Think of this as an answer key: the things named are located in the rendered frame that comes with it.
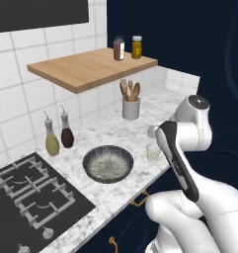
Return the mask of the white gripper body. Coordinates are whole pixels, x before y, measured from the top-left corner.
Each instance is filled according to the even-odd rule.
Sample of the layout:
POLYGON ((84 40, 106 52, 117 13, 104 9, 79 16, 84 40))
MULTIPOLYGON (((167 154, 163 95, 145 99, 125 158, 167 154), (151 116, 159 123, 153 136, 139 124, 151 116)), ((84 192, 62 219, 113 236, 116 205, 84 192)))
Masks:
POLYGON ((159 126, 160 126, 159 124, 155 124, 155 125, 150 126, 148 131, 147 131, 147 135, 150 138, 155 138, 156 137, 156 131, 157 131, 159 126))

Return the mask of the glass of lemonade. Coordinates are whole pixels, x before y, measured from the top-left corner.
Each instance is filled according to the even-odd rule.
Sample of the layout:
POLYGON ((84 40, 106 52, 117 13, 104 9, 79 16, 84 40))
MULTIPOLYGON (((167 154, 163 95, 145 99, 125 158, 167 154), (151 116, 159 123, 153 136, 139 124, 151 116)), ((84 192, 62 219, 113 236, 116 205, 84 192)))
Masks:
POLYGON ((160 148, 157 143, 148 143, 147 149, 147 160, 149 162, 157 162, 159 160, 160 148))

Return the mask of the grey speckled ice bowl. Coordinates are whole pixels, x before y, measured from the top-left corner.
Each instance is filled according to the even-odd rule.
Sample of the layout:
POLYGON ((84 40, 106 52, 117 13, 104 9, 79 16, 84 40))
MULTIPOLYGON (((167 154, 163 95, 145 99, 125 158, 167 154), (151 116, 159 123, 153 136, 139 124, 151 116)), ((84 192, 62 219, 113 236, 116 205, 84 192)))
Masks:
POLYGON ((129 175, 134 160, 132 155, 122 147, 102 145, 88 151, 82 164, 86 174, 94 181, 113 184, 129 175))

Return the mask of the navy fridge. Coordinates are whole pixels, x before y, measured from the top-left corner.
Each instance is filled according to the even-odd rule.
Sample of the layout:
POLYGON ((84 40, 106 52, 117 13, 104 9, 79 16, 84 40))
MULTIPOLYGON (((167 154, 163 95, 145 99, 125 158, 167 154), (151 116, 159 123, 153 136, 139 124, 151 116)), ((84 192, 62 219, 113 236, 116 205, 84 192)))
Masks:
POLYGON ((197 172, 238 189, 238 0, 107 0, 108 44, 143 38, 142 54, 199 77, 213 141, 187 157, 197 172))

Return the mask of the white utensil pot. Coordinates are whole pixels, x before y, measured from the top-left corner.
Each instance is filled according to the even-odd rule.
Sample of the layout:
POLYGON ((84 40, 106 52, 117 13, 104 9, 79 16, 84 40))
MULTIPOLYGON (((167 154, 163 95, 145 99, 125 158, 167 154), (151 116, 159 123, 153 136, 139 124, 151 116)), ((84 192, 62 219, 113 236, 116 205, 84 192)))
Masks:
POLYGON ((122 101, 122 117, 128 121, 139 118, 140 100, 136 102, 122 101))

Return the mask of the wooden spoon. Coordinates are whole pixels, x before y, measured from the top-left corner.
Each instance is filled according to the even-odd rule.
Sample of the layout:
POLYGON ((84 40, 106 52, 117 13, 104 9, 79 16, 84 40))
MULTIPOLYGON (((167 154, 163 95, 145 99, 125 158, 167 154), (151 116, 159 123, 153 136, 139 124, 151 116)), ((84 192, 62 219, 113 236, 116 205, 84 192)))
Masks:
POLYGON ((139 93, 140 93, 140 84, 137 82, 135 83, 132 90, 132 102, 137 102, 137 97, 139 93))

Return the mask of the wooden spatula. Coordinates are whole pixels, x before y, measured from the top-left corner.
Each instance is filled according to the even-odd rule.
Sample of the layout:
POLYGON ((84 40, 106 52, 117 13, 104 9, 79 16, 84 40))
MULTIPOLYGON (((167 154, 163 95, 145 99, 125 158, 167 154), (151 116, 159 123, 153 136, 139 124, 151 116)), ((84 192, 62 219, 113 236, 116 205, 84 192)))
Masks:
POLYGON ((123 99, 127 102, 129 102, 129 96, 128 96, 128 92, 127 92, 127 83, 125 79, 122 79, 119 83, 120 86, 120 91, 122 93, 123 99))

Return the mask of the yellow spice jar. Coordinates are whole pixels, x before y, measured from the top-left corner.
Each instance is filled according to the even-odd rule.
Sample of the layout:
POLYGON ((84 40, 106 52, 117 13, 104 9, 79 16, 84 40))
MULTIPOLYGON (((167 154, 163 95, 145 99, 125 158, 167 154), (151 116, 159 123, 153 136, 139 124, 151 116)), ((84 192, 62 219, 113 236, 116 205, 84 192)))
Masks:
POLYGON ((142 36, 133 36, 131 57, 134 59, 140 58, 141 52, 142 52, 142 36))

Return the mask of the dark vinegar bottle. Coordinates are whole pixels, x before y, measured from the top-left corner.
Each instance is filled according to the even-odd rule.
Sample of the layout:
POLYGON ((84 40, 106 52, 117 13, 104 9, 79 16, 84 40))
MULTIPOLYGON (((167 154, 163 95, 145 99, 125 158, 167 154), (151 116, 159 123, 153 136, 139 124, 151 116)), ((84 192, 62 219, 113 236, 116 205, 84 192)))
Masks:
POLYGON ((62 110, 60 117, 62 120, 61 142, 65 148, 71 148, 74 143, 74 135, 69 126, 68 114, 65 110, 62 110))

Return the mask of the brown spice jar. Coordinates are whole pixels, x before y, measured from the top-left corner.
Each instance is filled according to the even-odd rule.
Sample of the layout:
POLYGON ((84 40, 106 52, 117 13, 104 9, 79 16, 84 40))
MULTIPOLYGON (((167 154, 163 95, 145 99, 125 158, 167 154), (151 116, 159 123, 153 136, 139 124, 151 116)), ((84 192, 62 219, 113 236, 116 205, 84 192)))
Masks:
POLYGON ((123 60, 124 40, 122 36, 116 36, 114 40, 114 60, 123 60))

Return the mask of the navy base cabinet front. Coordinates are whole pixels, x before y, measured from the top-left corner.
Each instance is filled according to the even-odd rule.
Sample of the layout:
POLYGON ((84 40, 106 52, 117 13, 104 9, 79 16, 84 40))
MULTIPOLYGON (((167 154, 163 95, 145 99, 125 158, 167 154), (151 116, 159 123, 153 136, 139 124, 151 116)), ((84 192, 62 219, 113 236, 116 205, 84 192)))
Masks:
POLYGON ((111 236, 119 247, 119 253, 143 253, 147 244, 154 239, 158 224, 146 214, 145 205, 132 206, 144 190, 149 195, 179 190, 180 186, 171 168, 164 170, 152 183, 146 185, 142 179, 132 181, 121 188, 130 198, 113 215, 113 218, 76 253, 115 253, 115 246, 109 243, 111 236))

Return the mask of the yellow oil bottle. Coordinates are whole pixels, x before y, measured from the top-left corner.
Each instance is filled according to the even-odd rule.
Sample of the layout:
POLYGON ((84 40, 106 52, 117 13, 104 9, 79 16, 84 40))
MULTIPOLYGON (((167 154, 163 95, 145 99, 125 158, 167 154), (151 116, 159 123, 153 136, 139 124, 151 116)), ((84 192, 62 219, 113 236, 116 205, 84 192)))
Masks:
POLYGON ((45 114, 44 125, 46 127, 45 148, 50 156, 56 156, 59 153, 59 142, 53 132, 52 119, 45 114))

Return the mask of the black gas hob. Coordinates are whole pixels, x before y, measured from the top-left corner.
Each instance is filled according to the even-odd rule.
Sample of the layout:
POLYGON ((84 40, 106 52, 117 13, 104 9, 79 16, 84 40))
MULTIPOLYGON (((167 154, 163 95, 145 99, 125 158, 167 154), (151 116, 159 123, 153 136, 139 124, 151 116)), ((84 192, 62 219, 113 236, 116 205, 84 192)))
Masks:
POLYGON ((18 253, 19 244, 40 253, 94 208, 37 153, 8 164, 0 169, 0 253, 18 253))

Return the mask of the dark range hood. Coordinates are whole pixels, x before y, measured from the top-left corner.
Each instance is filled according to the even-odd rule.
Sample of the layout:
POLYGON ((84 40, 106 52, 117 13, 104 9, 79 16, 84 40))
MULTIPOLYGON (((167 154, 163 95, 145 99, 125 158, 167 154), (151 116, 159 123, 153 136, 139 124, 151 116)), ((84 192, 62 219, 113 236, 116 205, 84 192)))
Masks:
POLYGON ((88 0, 0 0, 0 33, 88 22, 88 0))

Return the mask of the wooden wall shelf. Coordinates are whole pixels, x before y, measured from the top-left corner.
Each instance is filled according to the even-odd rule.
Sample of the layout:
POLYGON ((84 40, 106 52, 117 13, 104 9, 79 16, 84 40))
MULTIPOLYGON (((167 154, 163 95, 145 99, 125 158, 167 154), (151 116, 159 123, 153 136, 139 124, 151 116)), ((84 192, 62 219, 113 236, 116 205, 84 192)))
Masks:
POLYGON ((27 68, 33 74, 79 94, 157 64, 157 59, 146 56, 133 59, 128 52, 123 60, 117 61, 114 60, 114 50, 105 47, 28 64, 27 68))

